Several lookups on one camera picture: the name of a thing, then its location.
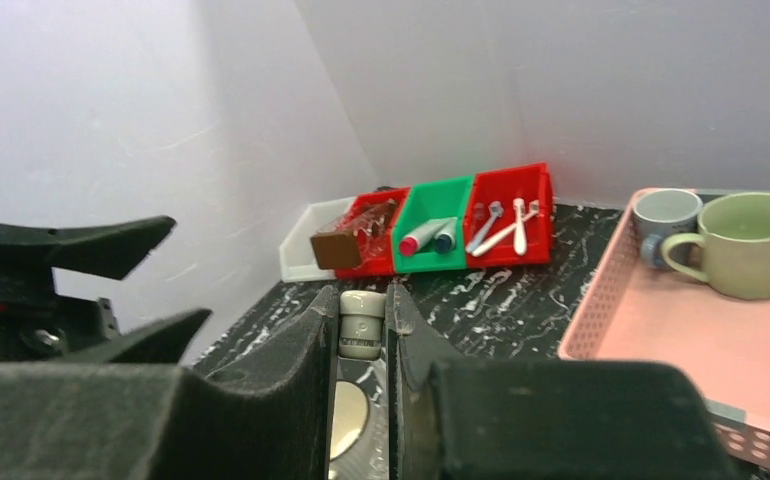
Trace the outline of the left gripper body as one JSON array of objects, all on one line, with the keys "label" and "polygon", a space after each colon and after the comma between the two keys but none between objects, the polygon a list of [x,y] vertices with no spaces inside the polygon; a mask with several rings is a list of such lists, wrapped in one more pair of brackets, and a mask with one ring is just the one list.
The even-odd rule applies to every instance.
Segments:
[{"label": "left gripper body", "polygon": [[0,266],[0,362],[59,358],[119,335],[109,299],[60,295],[51,266]]}]

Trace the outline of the white ribbed mug black rim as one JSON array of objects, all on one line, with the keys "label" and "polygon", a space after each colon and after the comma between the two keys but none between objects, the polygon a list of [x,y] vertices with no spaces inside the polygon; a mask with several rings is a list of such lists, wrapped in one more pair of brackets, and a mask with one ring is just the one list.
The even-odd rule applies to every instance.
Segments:
[{"label": "white ribbed mug black rim", "polygon": [[338,381],[335,388],[330,459],[346,453],[360,438],[369,414],[369,399],[356,384]]}]

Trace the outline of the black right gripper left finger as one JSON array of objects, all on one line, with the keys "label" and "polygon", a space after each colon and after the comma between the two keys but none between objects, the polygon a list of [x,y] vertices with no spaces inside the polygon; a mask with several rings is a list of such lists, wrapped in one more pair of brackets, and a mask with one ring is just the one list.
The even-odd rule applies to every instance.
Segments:
[{"label": "black right gripper left finger", "polygon": [[0,363],[0,479],[323,479],[337,292],[215,372]]}]

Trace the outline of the beige toothbrush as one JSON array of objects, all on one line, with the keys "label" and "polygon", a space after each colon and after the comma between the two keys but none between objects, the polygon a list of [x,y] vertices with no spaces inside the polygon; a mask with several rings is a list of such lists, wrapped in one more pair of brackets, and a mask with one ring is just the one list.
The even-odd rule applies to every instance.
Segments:
[{"label": "beige toothbrush", "polygon": [[339,297],[338,354],[343,358],[375,361],[380,357],[386,297],[382,293],[347,290]]}]

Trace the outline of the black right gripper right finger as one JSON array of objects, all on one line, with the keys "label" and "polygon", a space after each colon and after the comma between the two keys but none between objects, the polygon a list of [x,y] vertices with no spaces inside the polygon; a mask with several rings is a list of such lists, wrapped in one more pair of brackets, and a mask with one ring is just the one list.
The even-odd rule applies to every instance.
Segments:
[{"label": "black right gripper right finger", "polygon": [[707,405],[649,361],[468,356],[386,294],[393,479],[736,479]]}]

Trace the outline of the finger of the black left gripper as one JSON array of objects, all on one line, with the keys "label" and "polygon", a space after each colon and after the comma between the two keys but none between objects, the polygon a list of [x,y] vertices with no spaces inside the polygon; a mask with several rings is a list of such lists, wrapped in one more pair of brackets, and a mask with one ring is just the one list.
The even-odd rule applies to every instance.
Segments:
[{"label": "finger of the black left gripper", "polygon": [[0,223],[0,266],[59,268],[123,280],[176,225],[176,220],[166,215],[77,228]]},{"label": "finger of the black left gripper", "polygon": [[60,358],[69,364],[176,364],[193,337],[212,316],[195,308],[156,320],[125,335],[71,352]]}]

